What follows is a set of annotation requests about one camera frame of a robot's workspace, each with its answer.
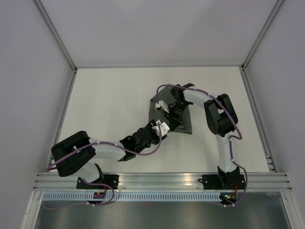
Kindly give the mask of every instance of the slotted metal strip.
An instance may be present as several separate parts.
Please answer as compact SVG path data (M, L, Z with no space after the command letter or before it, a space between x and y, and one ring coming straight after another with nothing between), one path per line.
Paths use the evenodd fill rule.
M112 193L108 191L104 201L109 200ZM115 192L114 201L166 201L166 202L218 202L220 192L193 193L193 192ZM94 198L94 192L45 192L44 201L50 200L74 200L74 201L98 201Z

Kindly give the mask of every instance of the table surface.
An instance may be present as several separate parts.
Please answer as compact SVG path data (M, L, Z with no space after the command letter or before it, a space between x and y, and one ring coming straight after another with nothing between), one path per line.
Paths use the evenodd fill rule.
M243 139L234 140L234 157L248 172L268 172L263 147L238 67L79 69L60 140L85 130L92 138L118 141L148 123L150 99L165 83L193 83L213 95L230 96ZM205 112L192 105L193 134L169 133L150 156L127 162L94 159L103 172L217 172L218 150ZM145 149L148 153L155 146Z

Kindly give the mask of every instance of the reflective floor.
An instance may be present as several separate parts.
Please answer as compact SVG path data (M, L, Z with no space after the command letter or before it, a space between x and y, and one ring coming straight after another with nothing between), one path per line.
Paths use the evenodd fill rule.
M48 207L71 204L50 201ZM41 209L40 229L290 229L277 196L247 194L235 208L208 202L115 202Z

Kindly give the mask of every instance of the purple cable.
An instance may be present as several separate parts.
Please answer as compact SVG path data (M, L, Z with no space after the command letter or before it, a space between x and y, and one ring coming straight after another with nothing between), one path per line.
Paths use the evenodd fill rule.
M157 88L157 94L156 94L156 102L158 103L159 102L159 90L161 87L177 87L177 88L181 88L181 89L184 89L184 90L190 90L190 91L199 91L207 96L209 96L211 99L215 100L215 102L222 108L222 110L225 112L225 114L228 116L228 118L230 119L232 125L234 126L235 130L237 131L238 133L238 136L234 136L234 135L230 135L229 136L229 147L230 147L230 157L231 157L231 160L233 162L234 165L236 165L237 167L239 167L240 169L242 169L244 171L244 176L245 176L245 187L244 187L244 191L241 195L241 197L235 202L235 204L239 203L242 198L244 197L244 194L246 193L246 190L247 190L247 187L248 187L248 174L247 174L247 171L244 167L240 166L239 164L237 164L234 160L234 157L233 157L233 149L232 149L232 141L231 141L231 138L236 138L238 140L241 140L243 138L242 136L242 133L240 132L239 128L237 127L234 119L231 117L231 115L229 114L229 112L227 111L227 109L221 104L221 102L216 99L214 96L212 96L211 94L207 93L206 91L204 90L200 90L200 89L196 89L196 88L188 88L188 87L182 87L182 86L177 86L177 85L171 85L171 84L163 84L163 85L160 85L158 88Z
M157 124L157 125L158 125L158 128L159 128L159 133L162 133L162 132L161 132L161 127L160 127L160 125L159 125L159 124ZM78 149L72 151L71 153L67 154L66 156L63 156L61 159L59 159L59 160L57 160L56 162L54 162L53 164L49 165L49 166L46 168L46 170L47 170L47 171L50 171L50 170L56 169L56 168L52 168L52 167L55 166L55 165L57 165L57 164L59 164L60 162L64 161L65 159L71 157L72 155L74 155L74 154L80 152L81 150L83 150L83 149L85 149L85 148L88 148L88 147L90 147L90 146L95 146L95 145L97 145L97 144L99 144L99 145L110 145L110 146L117 147L117 148L119 148L119 149L121 149L121 150L124 150L124 151L126 151L126 152L128 152L128 153L131 153L131 154L136 154L136 155L140 155L140 156L148 156L148 155L154 154L154 153L160 148L160 146L161 146L161 141L162 141L162 135L160 135L159 137L160 137L160 138L159 138L159 143L158 143L157 147L156 147L153 151L151 151L150 153L147 153L147 154L141 154L141 153L133 152L133 151L131 151L131 150L129 150L129 149L125 149L125 148L122 147L122 146L118 146L118 145L116 145L115 143L112 143L112 142L102 142L102 141L101 141L101 142L93 142L93 143L87 144L87 145L85 145L85 146L82 146L82 147L80 147L80 148L78 148Z
M107 187L109 188L111 191L112 191L112 197L110 198L110 200L106 201L105 203L100 203L100 204L94 204L95 206L103 206L103 205L107 205L107 204L110 204L111 201L114 199L115 197L115 193L114 193L114 190L112 187L110 187L109 185L106 185L106 184L92 184L92 183L89 183L87 181L85 181L84 179L82 179L82 181L87 184L87 185L93 185L93 186L104 186L104 187ZM88 205L88 203L73 203L73 204L69 204L69 205L66 205L66 206L60 206L60 207L56 207L56 208L50 208L50 207L47 207L44 205L44 202L41 203L42 204L42 207L47 209L47 210L59 210L59 209L63 209L63 208L66 208L66 207L72 207L72 206L78 206L78 205Z

